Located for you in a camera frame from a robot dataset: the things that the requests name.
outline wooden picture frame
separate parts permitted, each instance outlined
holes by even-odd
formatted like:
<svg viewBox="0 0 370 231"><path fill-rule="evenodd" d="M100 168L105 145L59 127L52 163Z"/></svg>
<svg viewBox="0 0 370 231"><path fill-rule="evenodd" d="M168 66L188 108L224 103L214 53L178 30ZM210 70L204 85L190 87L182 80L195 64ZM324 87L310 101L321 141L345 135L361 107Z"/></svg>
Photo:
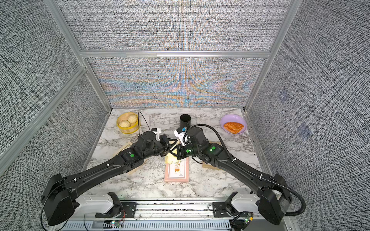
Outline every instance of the wooden picture frame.
<svg viewBox="0 0 370 231"><path fill-rule="evenodd" d="M165 182L189 182L189 157L166 164Z"/></svg>

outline steamed bun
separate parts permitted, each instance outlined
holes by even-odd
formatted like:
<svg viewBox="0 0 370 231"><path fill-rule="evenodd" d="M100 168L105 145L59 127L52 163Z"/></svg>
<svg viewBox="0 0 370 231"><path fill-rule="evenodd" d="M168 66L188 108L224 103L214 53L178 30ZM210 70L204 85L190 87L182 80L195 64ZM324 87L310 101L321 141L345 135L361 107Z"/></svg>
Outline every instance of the steamed bun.
<svg viewBox="0 0 370 231"><path fill-rule="evenodd" d="M136 123L136 121L138 120L138 118L136 117L136 115L129 115L129 117L127 118L127 120L130 123Z"/></svg>
<svg viewBox="0 0 370 231"><path fill-rule="evenodd" d="M120 127L128 128L128 127L130 127L130 122L128 122L127 120L123 120L123 121L120 122Z"/></svg>

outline marble tabletop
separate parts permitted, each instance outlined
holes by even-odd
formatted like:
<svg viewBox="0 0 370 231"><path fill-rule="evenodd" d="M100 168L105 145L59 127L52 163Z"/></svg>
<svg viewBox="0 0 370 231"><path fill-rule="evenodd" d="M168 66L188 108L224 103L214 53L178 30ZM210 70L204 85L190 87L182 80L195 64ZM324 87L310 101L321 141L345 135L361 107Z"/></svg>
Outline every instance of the marble tabletop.
<svg viewBox="0 0 370 231"><path fill-rule="evenodd" d="M160 128L162 134L175 138L174 130L179 127L181 114L191 116L191 125L205 123L213 126L221 135L228 150L238 159L260 170L248 131L242 135L225 132L219 121L225 114L242 115L239 108L149 108L113 109L101 134L98 145L89 161L88 169L112 158L127 142L136 142L138 132L123 134L116 120L126 112L142 112L149 126ZM141 133L148 130L145 122ZM218 141L208 128L203 128L209 141ZM203 168L201 164L189 160L189 182L164 182L165 158L153 156L146 160L134 173L124 173L91 188L86 194L101 195L115 192L120 198L158 198L158 197L228 197L233 191L250 189L235 177L223 170Z"/></svg>

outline gray textured wall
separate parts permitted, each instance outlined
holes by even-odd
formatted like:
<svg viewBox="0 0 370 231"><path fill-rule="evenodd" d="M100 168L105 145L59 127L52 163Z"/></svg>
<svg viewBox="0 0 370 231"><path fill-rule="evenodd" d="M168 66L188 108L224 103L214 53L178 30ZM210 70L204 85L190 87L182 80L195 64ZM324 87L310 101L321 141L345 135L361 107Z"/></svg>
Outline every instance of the gray textured wall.
<svg viewBox="0 0 370 231"><path fill-rule="evenodd" d="M42 0L1 1L0 19L2 155L80 66ZM42 230L48 179L82 170L106 113L83 76L0 177L1 231Z"/></svg>
<svg viewBox="0 0 370 231"><path fill-rule="evenodd" d="M20 217L27 217L22 230L42 230L40 200L49 178L82 170L106 114L82 76L0 177L0 230L14 230Z"/></svg>
<svg viewBox="0 0 370 231"><path fill-rule="evenodd" d="M0 156L80 67L42 0L0 2Z"/></svg>
<svg viewBox="0 0 370 231"><path fill-rule="evenodd" d="M57 0L83 50L269 50L290 0Z"/></svg>
<svg viewBox="0 0 370 231"><path fill-rule="evenodd" d="M262 58L88 58L114 108L243 107Z"/></svg>
<svg viewBox="0 0 370 231"><path fill-rule="evenodd" d="M304 0L249 112L271 170L307 201L302 230L370 227L369 12Z"/></svg>

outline black cable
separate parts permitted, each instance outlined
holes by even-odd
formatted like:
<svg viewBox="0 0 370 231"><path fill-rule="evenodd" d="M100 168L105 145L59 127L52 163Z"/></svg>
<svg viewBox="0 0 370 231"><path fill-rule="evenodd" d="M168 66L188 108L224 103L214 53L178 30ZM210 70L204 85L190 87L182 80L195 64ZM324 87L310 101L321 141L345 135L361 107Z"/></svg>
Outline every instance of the black cable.
<svg viewBox="0 0 370 231"><path fill-rule="evenodd" d="M184 144L188 144L190 142L190 139L187 135L185 135L185 136L182 137L182 141L184 142Z"/></svg>
<svg viewBox="0 0 370 231"><path fill-rule="evenodd" d="M45 207L45 204L46 204L46 202L47 202L47 199L49 199L49 196L55 191L55 189L57 189L57 188L59 188L60 186L63 186L63 185L65 185L65 184L68 184L68 183L70 183L70 182L72 182L72 181L74 181L74 180L71 180L71 181L68 181L68 182L66 182L66 183L63 183L63 184L61 184L61 185L59 185L59 186L57 186L57 187L55 187L48 195L47 195L47 197L46 197L46 199L45 199L45 202L44 202L44 204L43 204L43 207L42 207L42 209L41 209L41 214L40 214L40 222L41 222L41 226L42 226L42 228L45 230L45 231L48 231L46 228L45 228L45 226L44 226L44 224L43 224L43 212L44 212L44 207Z"/></svg>
<svg viewBox="0 0 370 231"><path fill-rule="evenodd" d="M201 162L198 162L196 159L194 159L194 157L192 156L191 157L195 162L197 162L198 164L206 164L206 163L201 163Z"/></svg>
<svg viewBox="0 0 370 231"><path fill-rule="evenodd" d="M87 175L84 175L84 176L81 176L81 177L78 177L78 178L76 178L76 180L77 179L81 179L81 178L83 178L83 177L86 177L86 176L88 176L88 175L90 175L90 174L93 174L93 173L96 173L97 171L100 171L100 170L102 170L102 169L104 169L104 168L106 168L106 167L103 167L103 168L101 168L101 169L98 169L98 170L95 170L95 171L93 171L93 172L90 172L89 174L87 174ZM65 182L65 183L63 183L63 184L61 184L61 185L59 185L59 186L57 186L57 187L55 187L48 195L47 195L47 197L46 197L46 199L45 199L45 202L44 202L44 204L43 204L43 207L41 208L41 214L40 214L40 223L41 223L41 226L42 226L42 228L45 230L45 231L48 231L46 228L45 228L45 226L44 226L44 224L43 224L43 211L44 211L44 207L45 207L45 204L46 204L46 202L47 202L47 199L49 199L49 196L55 191L55 189L57 189L57 188L59 188L60 186L63 186L63 185L65 185L65 184L68 184L68 183L70 183L70 182L73 182L74 181L74 179L73 180L70 180L70 181L68 181L68 182Z"/></svg>
<svg viewBox="0 0 370 231"><path fill-rule="evenodd" d="M199 156L201 156L202 155L202 151L201 151L201 147L199 147L199 145L197 145L196 146L196 149L198 150L198 158L199 158ZM208 161L207 161L207 163L204 161L204 160L202 160L202 161L204 161L204 163L199 163L198 161L196 161L194 158L193 158L193 160L195 160L197 163L199 163L199 164L209 164L210 163L210 161L211 161L211 159L210 159L210 157L208 156L208 155L205 155L207 158L208 158Z"/></svg>
<svg viewBox="0 0 370 231"><path fill-rule="evenodd" d="M84 214L84 226L85 226L85 229L86 229L87 231L89 231L89 230L87 229L87 227L86 227L86 224L85 224L85 216L86 216L86 213Z"/></svg>
<svg viewBox="0 0 370 231"><path fill-rule="evenodd" d="M211 211L213 211L212 209L209 209L209 207L212 205L212 207L213 207L213 204L210 204L209 206L208 206L208 210L211 210ZM215 205L215 207L216 208L218 208L220 211L222 211L222 209L220 208L220 207L218 207L217 205Z"/></svg>
<svg viewBox="0 0 370 231"><path fill-rule="evenodd" d="M150 131L150 128L149 128L148 122L147 122L147 120L145 119L144 115L143 115L141 112L138 112L138 125L139 125L139 135L140 135L140 120L139 120L139 113L140 113L140 114L141 114L141 116L144 118L145 123L147 124L147 126L148 126L148 130L149 130L149 131Z"/></svg>
<svg viewBox="0 0 370 231"><path fill-rule="evenodd" d="M235 158L228 150L227 150L227 148L226 148L226 145L225 145L225 143L223 142L223 140L222 140L222 138L221 138L221 136L220 136L220 134L213 128L213 127L211 127L211 126L209 126L209 125L207 125L207 124L196 124L196 125L194 125L194 126L191 126L190 128L189 128L189 130L190 129L192 129L192 128L194 128L194 127L199 127L199 126L203 126L203 127L207 127L207 128L210 128L215 134L216 134L216 136L217 136L217 138L220 140L220 142L221 142L221 145L222 145L222 147L223 147L223 149L224 149L224 151L226 152L226 154L228 155L228 157L231 159L231 160L234 160L234 159L236 159L236 160L234 160L233 161L233 163L236 165L236 166L238 166L239 168L241 168L241 169L243 169L244 171L246 171L246 172L248 172L250 175L252 175L252 176L255 176L255 177L257 177L257 178L259 178L260 180L263 180L263 181L265 181L265 182L268 182L268 183L270 183L270 184L274 184L274 185L276 185L276 186L278 186L278 187L280 187L280 188L283 188L283 189L286 189L286 190L288 190L289 192L291 192L292 194L294 194L299 200L300 200L300 202L301 202L301 208L300 209L298 209L297 211L294 211L294 212L287 212L285 215L286 216L297 216L297 215L299 215L299 214L302 214L305 210L306 210L306 202L305 202L305 200L304 200L304 198L299 194L299 193L297 193L294 189L292 189L292 188L290 188L290 187L288 187L288 186L285 186L285 185L282 185L282 184L279 184L279 183L277 183L277 182L275 182L275 181L273 181L273 180L270 180L270 179L265 179L265 178L263 178L263 177L261 177L261 176L259 176L259 175L257 175L257 174L255 174L255 173L253 173L253 172L251 172L251 171L249 171L247 168L245 168L244 167L244 162L242 162L242 161L240 161L239 159L237 159L237 158Z"/></svg>
<svg viewBox="0 0 370 231"><path fill-rule="evenodd" d="M243 215L244 212L239 213L234 219L230 222L230 226L239 218Z"/></svg>

